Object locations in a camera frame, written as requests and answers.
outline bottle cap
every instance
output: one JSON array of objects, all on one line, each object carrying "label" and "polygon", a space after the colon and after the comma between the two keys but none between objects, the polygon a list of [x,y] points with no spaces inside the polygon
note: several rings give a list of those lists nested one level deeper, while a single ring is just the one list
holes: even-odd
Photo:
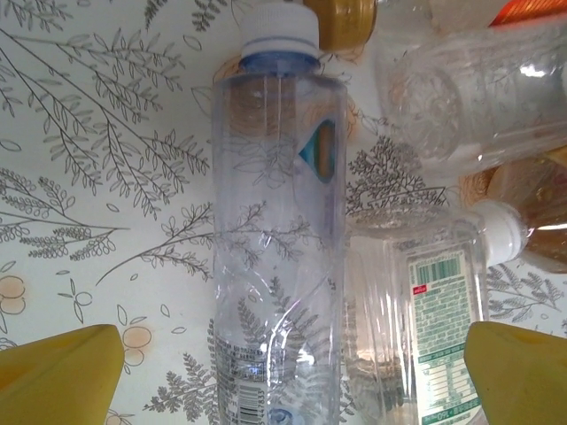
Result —
[{"label": "bottle cap", "polygon": [[246,14],[240,30],[242,58],[268,51],[319,54],[317,15],[301,4],[259,4]]},{"label": "bottle cap", "polygon": [[480,201],[471,210],[485,219],[488,267],[511,261],[522,252],[527,243],[528,231],[514,208],[502,202]]},{"label": "bottle cap", "polygon": [[377,0],[304,0],[319,18],[322,50],[340,51],[362,46],[372,35]]}]

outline gold bottle cap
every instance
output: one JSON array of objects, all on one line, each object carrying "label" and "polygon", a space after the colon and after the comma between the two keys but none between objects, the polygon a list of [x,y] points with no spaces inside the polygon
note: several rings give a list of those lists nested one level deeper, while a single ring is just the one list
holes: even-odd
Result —
[{"label": "gold bottle cap", "polygon": [[376,21],[376,0],[304,0],[319,18],[319,47],[354,49],[367,42]]}]

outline floral wallpaper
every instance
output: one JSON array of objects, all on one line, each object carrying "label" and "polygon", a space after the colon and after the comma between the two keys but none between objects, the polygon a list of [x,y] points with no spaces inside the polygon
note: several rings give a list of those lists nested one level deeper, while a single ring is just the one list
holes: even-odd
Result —
[{"label": "floral wallpaper", "polygon": [[[115,324],[105,425],[219,423],[211,87],[238,72],[257,1],[0,0],[0,350]],[[400,170],[370,49],[321,61],[351,97],[348,212],[458,202],[456,182]],[[566,283],[493,268],[493,318],[567,335]],[[341,422],[361,423],[346,377],[341,390]]]}]

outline brown bottle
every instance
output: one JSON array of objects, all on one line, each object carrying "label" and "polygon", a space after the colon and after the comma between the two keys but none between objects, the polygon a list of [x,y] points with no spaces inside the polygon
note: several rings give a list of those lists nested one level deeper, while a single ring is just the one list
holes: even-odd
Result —
[{"label": "brown bottle", "polygon": [[549,273],[567,273],[567,167],[546,158],[500,166],[486,194],[520,213],[529,229],[526,261]]}]

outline barcode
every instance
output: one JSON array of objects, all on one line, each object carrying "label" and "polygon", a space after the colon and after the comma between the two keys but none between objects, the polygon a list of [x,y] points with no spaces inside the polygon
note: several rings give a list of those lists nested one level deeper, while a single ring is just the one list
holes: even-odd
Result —
[{"label": "barcode", "polygon": [[417,280],[420,285],[440,281],[458,274],[461,274],[461,262],[459,259],[447,259],[439,263],[417,268]]},{"label": "barcode", "polygon": [[242,425],[260,425],[260,423],[265,423],[263,421],[263,392],[259,388],[247,385],[239,386],[238,413]]}]

